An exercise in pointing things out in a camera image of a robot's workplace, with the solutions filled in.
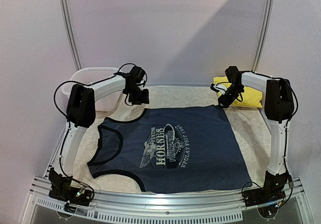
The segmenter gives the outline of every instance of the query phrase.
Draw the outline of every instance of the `tank top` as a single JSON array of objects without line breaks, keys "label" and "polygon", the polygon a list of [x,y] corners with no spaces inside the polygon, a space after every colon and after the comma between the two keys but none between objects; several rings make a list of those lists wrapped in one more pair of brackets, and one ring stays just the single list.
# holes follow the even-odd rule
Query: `tank top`
[{"label": "tank top", "polygon": [[97,151],[87,163],[93,178],[125,175],[154,193],[231,190],[251,181],[218,106],[145,108],[135,120],[106,118],[98,131]]}]

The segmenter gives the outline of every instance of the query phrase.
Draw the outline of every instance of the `folded yellow towel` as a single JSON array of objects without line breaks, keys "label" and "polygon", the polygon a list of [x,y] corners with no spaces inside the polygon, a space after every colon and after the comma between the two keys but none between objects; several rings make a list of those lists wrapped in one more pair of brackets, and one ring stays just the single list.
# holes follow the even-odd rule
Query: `folded yellow towel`
[{"label": "folded yellow towel", "polygon": [[[219,82],[228,82],[227,77],[214,77],[214,84]],[[230,83],[222,83],[222,85],[229,87]],[[244,92],[242,93],[243,101],[239,102],[235,100],[231,106],[237,106],[237,107],[259,107],[262,108],[261,100],[263,97],[263,94],[261,91],[256,90],[251,87],[244,87]]]}]

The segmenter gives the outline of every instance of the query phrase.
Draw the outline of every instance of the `laundry basket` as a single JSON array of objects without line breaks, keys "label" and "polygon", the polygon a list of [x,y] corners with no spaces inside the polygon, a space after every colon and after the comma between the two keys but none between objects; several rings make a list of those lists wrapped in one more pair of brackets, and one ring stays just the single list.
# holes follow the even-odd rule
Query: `laundry basket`
[{"label": "laundry basket", "polygon": [[[78,82],[89,84],[91,82],[96,82],[108,78],[117,71],[118,68],[116,67],[86,67],[75,72],[74,75],[72,75],[72,77],[70,78],[70,80],[75,80]],[[70,96],[71,88],[73,85],[74,83],[66,83],[61,89],[61,92],[68,98]],[[95,103],[96,111],[112,110],[116,106],[121,93],[122,91],[118,91],[98,100]]]}]

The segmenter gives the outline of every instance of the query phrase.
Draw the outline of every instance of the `black trim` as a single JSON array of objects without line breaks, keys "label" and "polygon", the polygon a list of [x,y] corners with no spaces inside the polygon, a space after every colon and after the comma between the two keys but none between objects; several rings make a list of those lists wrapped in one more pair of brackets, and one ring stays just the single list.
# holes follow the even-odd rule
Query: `black trim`
[{"label": "black trim", "polygon": [[[95,162],[95,159],[97,158],[97,155],[99,154],[99,151],[101,150],[102,148],[102,132],[101,132],[101,129],[106,129],[106,130],[109,130],[109,131],[112,131],[114,132],[115,134],[117,134],[118,138],[119,138],[119,146],[118,146],[118,150],[116,151],[116,153],[111,156],[110,158],[106,159],[106,160],[103,160],[103,161],[99,161],[99,162]],[[98,139],[98,147],[97,147],[97,150],[96,150],[96,153],[94,154],[94,156],[92,157],[92,159],[87,162],[87,165],[88,166],[97,166],[97,165],[104,165],[106,164],[107,162],[115,159],[121,152],[122,150],[122,147],[123,147],[123,144],[124,144],[124,139],[121,135],[121,133],[115,129],[112,129],[110,127],[107,127],[107,126],[104,126],[104,125],[99,125],[98,126],[98,132],[99,132],[99,139]]]},{"label": "black trim", "polygon": [[113,123],[130,124],[130,123],[134,123],[134,122],[140,120],[142,117],[144,117],[144,115],[146,114],[147,110],[149,110],[149,108],[145,108],[144,111],[142,112],[142,114],[138,118],[136,118],[134,120],[130,120],[130,121],[118,121],[118,120],[111,119],[109,117],[106,117],[105,120],[109,120],[109,121],[111,121]]},{"label": "black trim", "polygon": [[144,186],[144,183],[142,182],[142,180],[137,175],[135,175],[134,173],[131,173],[129,171],[125,171],[125,170],[104,170],[104,171],[96,172],[96,173],[91,174],[91,175],[95,179],[95,178],[97,178],[97,177],[99,177],[101,175],[108,175],[108,174],[116,174],[116,175],[127,176],[127,177],[129,177],[129,178],[131,178],[131,179],[133,179],[134,181],[137,182],[137,184],[139,185],[141,191],[146,192],[145,186]]}]

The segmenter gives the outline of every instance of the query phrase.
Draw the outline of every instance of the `gray partition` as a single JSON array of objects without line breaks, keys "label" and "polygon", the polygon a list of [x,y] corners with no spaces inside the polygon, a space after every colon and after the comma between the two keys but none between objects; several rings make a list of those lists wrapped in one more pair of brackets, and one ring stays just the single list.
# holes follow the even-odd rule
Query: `gray partition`
[{"label": "gray partition", "polygon": [[266,0],[67,0],[82,67],[135,62],[149,84],[251,69]]}]

